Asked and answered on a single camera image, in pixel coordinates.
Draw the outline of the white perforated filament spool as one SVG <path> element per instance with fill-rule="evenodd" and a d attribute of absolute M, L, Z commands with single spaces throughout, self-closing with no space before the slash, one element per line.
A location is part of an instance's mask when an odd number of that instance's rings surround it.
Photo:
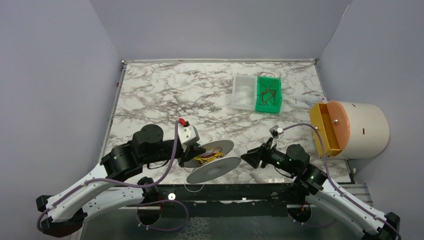
<path fill-rule="evenodd" d="M 217 140 L 199 147 L 205 148 L 206 152 L 198 155 L 193 160 L 195 167 L 184 167 L 192 169 L 186 177 L 188 184 L 201 184 L 221 177 L 234 170 L 242 159 L 232 152 L 234 142 L 231 140 Z"/>

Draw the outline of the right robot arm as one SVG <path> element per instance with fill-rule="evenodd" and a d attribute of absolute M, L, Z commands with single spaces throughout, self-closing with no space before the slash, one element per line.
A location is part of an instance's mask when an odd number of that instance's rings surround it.
<path fill-rule="evenodd" d="M 290 193 L 327 212 L 362 240 L 400 240 L 400 217 L 384 213 L 366 204 L 333 181 L 326 172 L 310 163 L 310 155 L 300 144 L 292 144 L 286 152 L 271 141 L 241 155 L 253 168 L 273 165 L 294 179 Z"/>

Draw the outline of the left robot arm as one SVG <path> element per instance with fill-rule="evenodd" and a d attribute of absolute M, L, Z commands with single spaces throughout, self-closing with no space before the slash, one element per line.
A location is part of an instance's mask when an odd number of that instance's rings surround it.
<path fill-rule="evenodd" d="M 171 140 L 164 140 L 160 126 L 143 126 L 131 140 L 103 156 L 100 163 L 71 187 L 56 195 L 39 196 L 36 206 L 41 214 L 36 222 L 37 230 L 56 238 L 66 237 L 96 214 L 141 203 L 167 177 L 174 161 L 182 167 L 206 152 L 199 139 L 197 129 L 183 119 L 174 123 Z M 138 184 L 126 182 L 158 162 L 163 162 L 166 170 L 157 180 L 144 177 Z"/>

